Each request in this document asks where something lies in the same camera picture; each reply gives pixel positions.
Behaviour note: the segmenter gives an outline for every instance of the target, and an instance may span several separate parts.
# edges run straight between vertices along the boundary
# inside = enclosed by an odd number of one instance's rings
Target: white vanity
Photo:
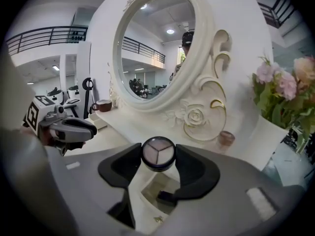
[[[105,0],[91,20],[87,41],[92,45],[94,95],[113,102],[109,112],[96,112],[109,124],[96,142],[111,147],[115,139],[124,145],[164,136],[175,144],[211,150],[218,134],[227,130],[236,137],[228,154],[239,157],[258,119],[250,75],[261,63],[259,56],[273,59],[268,27],[256,0],[187,0],[195,14],[188,57],[163,92],[144,99],[125,77],[122,46],[130,20],[150,1]],[[138,172],[129,186],[131,206],[137,230],[150,233],[158,226],[152,216],[161,212],[152,215],[152,205],[145,205],[140,192],[154,173],[143,164]],[[178,180],[172,168],[166,175]]]

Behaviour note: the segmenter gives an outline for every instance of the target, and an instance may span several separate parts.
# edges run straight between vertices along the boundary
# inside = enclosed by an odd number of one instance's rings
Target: white ornate mirror frame
[[[195,11],[196,27],[187,59],[167,90],[151,100],[136,98],[123,85],[128,85],[128,81],[123,76],[122,39],[135,11],[148,1],[126,2],[114,38],[113,66],[108,65],[113,75],[112,93],[118,95],[118,108],[126,105],[137,112],[159,114],[156,118],[167,121],[167,127],[181,127],[195,141],[212,140],[226,123],[226,97],[220,78],[230,62],[231,38],[225,30],[214,32],[207,0],[188,0]]]

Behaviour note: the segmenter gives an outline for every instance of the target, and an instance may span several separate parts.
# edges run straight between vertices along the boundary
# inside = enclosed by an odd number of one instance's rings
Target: brown cup
[[[96,103],[93,103],[92,109],[94,111],[99,110],[100,112],[108,112],[112,109],[111,100],[98,100]]]

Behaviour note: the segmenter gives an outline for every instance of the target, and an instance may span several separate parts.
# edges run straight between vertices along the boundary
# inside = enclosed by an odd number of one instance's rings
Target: small cup
[[[230,148],[234,141],[235,136],[232,133],[228,131],[221,131],[216,143],[216,146],[219,149],[218,152],[226,153],[226,151],[228,150],[228,148]]]
[[[99,110],[100,112],[108,112],[112,109],[111,100],[99,100],[96,103],[93,103],[92,109],[94,111]]]

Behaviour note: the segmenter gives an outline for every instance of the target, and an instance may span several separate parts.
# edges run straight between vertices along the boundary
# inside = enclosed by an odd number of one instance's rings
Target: cap
[[[194,30],[189,30],[183,34],[182,46],[190,46],[192,43]]]

